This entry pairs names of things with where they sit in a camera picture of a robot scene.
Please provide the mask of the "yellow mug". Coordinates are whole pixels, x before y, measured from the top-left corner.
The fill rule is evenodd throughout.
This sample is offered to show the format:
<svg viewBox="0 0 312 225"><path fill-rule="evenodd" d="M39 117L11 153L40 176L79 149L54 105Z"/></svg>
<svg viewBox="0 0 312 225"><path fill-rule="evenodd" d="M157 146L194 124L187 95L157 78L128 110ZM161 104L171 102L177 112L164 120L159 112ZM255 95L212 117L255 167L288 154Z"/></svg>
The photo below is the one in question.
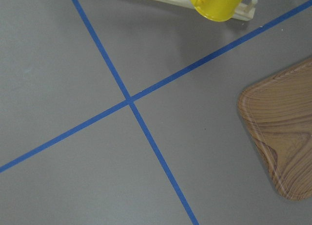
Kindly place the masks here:
<svg viewBox="0 0 312 225"><path fill-rule="evenodd" d="M203 17L223 22L229 20L235 12L236 7L243 0L190 0L195 10Z"/></svg>

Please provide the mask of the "wooden cutting board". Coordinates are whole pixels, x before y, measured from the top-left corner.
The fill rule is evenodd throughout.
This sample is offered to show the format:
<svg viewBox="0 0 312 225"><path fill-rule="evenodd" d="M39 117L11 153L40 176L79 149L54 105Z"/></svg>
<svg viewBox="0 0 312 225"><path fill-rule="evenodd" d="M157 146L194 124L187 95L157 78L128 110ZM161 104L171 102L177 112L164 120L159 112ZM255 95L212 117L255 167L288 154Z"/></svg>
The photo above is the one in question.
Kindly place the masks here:
<svg viewBox="0 0 312 225"><path fill-rule="evenodd" d="M312 59L247 87L237 107L278 193L312 195Z"/></svg>

